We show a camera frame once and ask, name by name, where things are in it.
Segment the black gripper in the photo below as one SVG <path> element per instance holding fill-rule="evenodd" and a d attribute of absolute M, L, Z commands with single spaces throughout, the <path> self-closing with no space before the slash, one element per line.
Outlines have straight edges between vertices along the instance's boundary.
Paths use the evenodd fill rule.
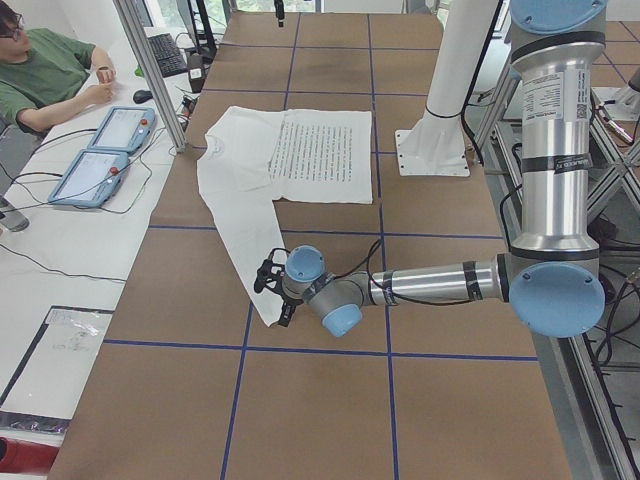
<path fill-rule="evenodd" d="M 286 277 L 277 277 L 270 284 L 271 291 L 279 295 L 283 301 L 277 324 L 282 327 L 288 327 L 290 313 L 294 313 L 296 308 L 303 303 L 302 296 L 295 287 L 290 285 Z"/>

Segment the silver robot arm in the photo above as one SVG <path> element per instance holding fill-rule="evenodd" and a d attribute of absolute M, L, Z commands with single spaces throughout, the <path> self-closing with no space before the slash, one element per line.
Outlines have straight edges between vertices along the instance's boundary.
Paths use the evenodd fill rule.
<path fill-rule="evenodd" d="M 511 305 L 532 331 L 567 338 L 591 329 L 605 308 L 599 246 L 587 232 L 591 67 L 606 40 L 602 1 L 513 1 L 507 71 L 523 89 L 521 227 L 506 253 L 488 261 L 343 275 L 326 270 L 311 246 L 284 263 L 265 260 L 254 284 L 283 301 L 287 325 L 308 305 L 342 336 L 369 305 L 446 307 L 487 298 Z"/>

